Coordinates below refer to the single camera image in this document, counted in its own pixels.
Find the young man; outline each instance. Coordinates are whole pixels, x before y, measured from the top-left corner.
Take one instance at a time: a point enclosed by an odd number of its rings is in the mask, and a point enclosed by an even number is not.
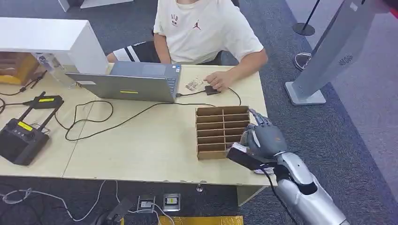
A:
[[[153,32],[153,42],[114,51],[108,60],[213,64],[220,51],[229,51],[239,64],[205,78],[217,90],[259,71],[268,60],[231,0],[159,0]]]

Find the beige desk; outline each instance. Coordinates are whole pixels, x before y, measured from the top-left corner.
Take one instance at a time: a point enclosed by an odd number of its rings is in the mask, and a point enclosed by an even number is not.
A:
[[[0,83],[0,92],[2,93],[16,93],[19,89],[20,87],[14,85]],[[7,104],[22,103],[33,100],[34,97],[39,96],[43,91],[46,91],[46,95],[61,95],[65,100],[64,105],[57,113],[57,117],[65,126],[70,126],[73,121],[75,105],[95,99],[95,95],[85,89],[75,88],[69,90],[64,88],[49,73],[46,74],[44,79],[35,88],[28,88],[25,92],[11,97],[0,95],[0,98],[4,99]],[[91,105],[88,105],[86,108],[80,107],[78,110],[78,119],[86,118],[90,107]],[[27,106],[23,105],[7,106],[5,111],[0,114],[0,129],[10,119],[19,118],[27,108]],[[27,124],[41,124],[50,115],[51,111],[50,109],[32,110],[24,122]],[[79,137],[83,126],[83,123],[77,125],[70,132],[70,136]],[[0,175],[62,177],[76,143],[68,142],[64,139],[66,131],[56,123],[55,119],[52,119],[46,127],[50,129],[50,140],[33,162],[29,166],[19,166],[0,157]]]
[[[195,77],[204,78],[214,71],[228,68],[183,66],[178,92],[190,93],[184,86]],[[241,96],[242,105],[267,115],[258,73],[236,83],[232,89]],[[112,118],[103,123],[86,123],[81,137],[114,126],[153,104],[126,100],[111,102],[115,107]],[[181,97],[177,102],[227,106],[238,105],[238,98],[227,90],[212,96],[201,93]],[[63,177],[235,185],[238,204],[243,205],[268,187],[269,182],[264,175],[256,175],[229,159],[198,161],[195,130],[197,107],[158,105],[118,128],[80,140]],[[94,104],[89,118],[100,120],[108,115],[109,106]]]

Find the silver laptop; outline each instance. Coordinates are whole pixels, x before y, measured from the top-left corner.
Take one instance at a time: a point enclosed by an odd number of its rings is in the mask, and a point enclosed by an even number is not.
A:
[[[110,75],[66,73],[100,98],[174,102],[181,65],[117,61]]]

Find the yellow label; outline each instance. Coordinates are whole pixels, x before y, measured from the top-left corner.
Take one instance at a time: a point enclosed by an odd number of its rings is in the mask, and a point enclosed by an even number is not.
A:
[[[138,94],[137,91],[131,91],[131,90],[121,90],[120,93],[126,93],[126,94]]]
[[[38,102],[52,102],[54,100],[55,100],[55,98],[44,98],[44,99],[40,99]]]
[[[18,125],[25,128],[26,130],[32,131],[32,128],[29,127],[26,123],[24,122],[18,122]]]

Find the gray robotic hand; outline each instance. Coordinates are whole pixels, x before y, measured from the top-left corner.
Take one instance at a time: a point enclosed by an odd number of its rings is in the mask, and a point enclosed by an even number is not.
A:
[[[249,111],[258,125],[248,125],[240,144],[249,147],[248,155],[269,160],[273,164],[278,183],[276,192],[287,207],[293,208],[306,224],[349,225],[345,215],[300,157],[288,151],[278,127],[254,110]]]

